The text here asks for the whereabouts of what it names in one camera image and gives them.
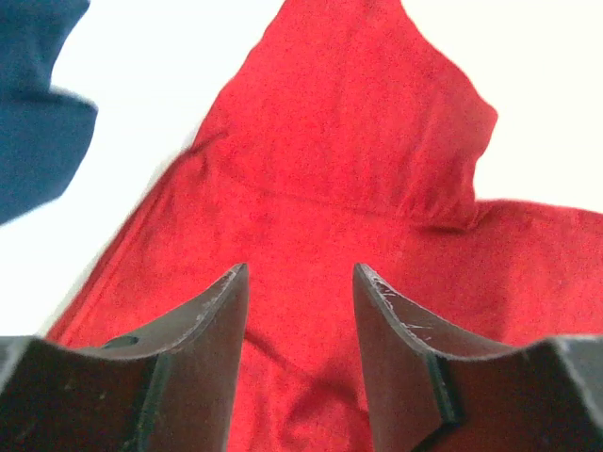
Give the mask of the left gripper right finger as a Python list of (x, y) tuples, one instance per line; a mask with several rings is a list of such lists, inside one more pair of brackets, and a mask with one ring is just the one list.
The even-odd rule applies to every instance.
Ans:
[(375, 270), (353, 270), (353, 301), (377, 451), (520, 451), (511, 348), (407, 299)]

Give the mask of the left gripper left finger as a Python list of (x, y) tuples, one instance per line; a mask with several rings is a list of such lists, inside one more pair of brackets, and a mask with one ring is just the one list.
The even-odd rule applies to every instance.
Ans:
[(199, 296), (103, 346), (105, 357), (155, 365), (125, 450), (226, 450), (248, 303), (249, 270), (238, 264)]

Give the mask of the red t shirt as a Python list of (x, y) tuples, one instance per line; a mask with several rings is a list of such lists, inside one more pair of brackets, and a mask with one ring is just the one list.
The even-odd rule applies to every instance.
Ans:
[(351, 274), (513, 345), (602, 330), (602, 217), (476, 200), (497, 112), (398, 1), (287, 1), (49, 331), (99, 346), (250, 269), (229, 447), (371, 447)]

